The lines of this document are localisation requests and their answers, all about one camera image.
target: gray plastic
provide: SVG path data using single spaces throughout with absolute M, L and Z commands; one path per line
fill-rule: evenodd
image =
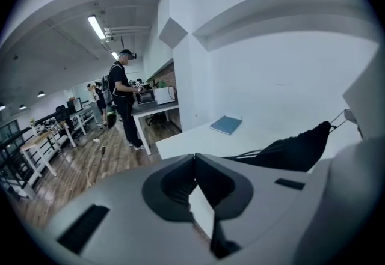
M 73 264 L 86 264 L 86 259 L 97 264 L 324 263 L 348 244 L 375 207 L 385 184 L 384 144 L 385 138 L 378 138 L 350 146 L 334 159 L 319 161 L 311 174 L 206 155 L 246 176 L 254 189 L 239 217 L 220 222 L 226 239 L 241 246 L 221 260 L 191 223 L 162 220 L 143 200 L 141 187 L 147 176 L 185 156 L 104 179 L 51 219 L 46 240 L 50 240 L 50 251 L 59 252 L 55 258 Z M 275 184 L 278 178 L 306 185 L 299 191 Z M 52 238 L 59 238 L 92 204 L 111 211 L 74 262 L 76 256 Z
M 127 170 L 102 180 L 69 202 L 48 223 L 46 234 L 59 238 L 92 204 L 109 213 L 80 256 L 98 264 L 208 264 L 215 261 L 191 223 L 161 219 L 144 202 L 141 189 L 153 172 L 181 157 Z

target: backpack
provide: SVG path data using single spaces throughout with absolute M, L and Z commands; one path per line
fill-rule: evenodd
M 102 78 L 102 91 L 103 91 L 103 97 L 104 101 L 107 105 L 110 105 L 112 101 L 114 100 L 114 93 L 115 93 L 115 83 L 111 80 L 109 74 L 111 73 L 111 70 L 119 66 L 118 64 L 114 64 L 111 69 L 109 70 L 109 73 L 107 76 L 104 76 Z

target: ceiling pipe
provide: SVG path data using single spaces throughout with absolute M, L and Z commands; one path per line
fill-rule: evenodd
M 114 35 L 107 35 L 106 34 L 106 38 L 110 38 L 110 37 L 124 37 L 126 35 L 135 35 L 135 34 L 150 34 L 150 32 L 141 32 L 141 33 L 124 33 L 124 34 L 114 34 Z
M 113 31 L 113 32 L 106 32 L 105 34 L 106 35 L 112 35 L 112 34 L 116 34 L 116 35 L 119 35 L 119 34 L 122 34 L 122 33 L 144 33 L 144 32 L 150 32 L 148 30 L 141 30 L 141 31 L 138 31 L 138 30 L 132 30 L 132 31 L 129 31 L 129 30 L 122 30 L 122 31 Z
M 104 28 L 105 31 L 120 31 L 120 30 L 150 30 L 150 26 L 125 26 L 125 27 L 106 27 Z

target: drawstring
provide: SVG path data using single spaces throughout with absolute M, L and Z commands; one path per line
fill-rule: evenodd
M 338 125 L 338 126 L 332 125 L 332 128 L 334 128 L 334 129 L 331 130 L 329 133 L 334 132 L 338 127 L 340 127 L 341 125 L 343 125 L 343 123 L 346 122 L 346 121 L 347 121 L 347 120 L 343 121 L 343 122 L 342 122 L 340 125 Z
M 336 117 L 333 121 L 330 122 L 330 125 L 332 124 L 332 122 L 334 122 L 335 120 L 337 120 L 337 119 L 339 118 L 339 116 L 345 112 L 345 110 L 347 110 L 347 109 L 342 110 L 342 112 L 341 112 L 339 115 L 337 115 L 337 117 Z M 340 127 L 341 125 L 343 125 L 343 123 L 346 122 L 346 121 L 347 121 L 347 120 L 343 121 L 343 122 L 342 122 L 340 125 L 338 125 L 338 126 L 331 125 L 331 127 L 333 128 L 333 130 L 331 130 L 329 133 L 334 132 L 338 127 Z

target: computer monitor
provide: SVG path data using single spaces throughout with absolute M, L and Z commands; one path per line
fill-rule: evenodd
M 69 114 L 74 114 L 83 109 L 80 98 L 69 100 L 67 102 L 67 107 Z

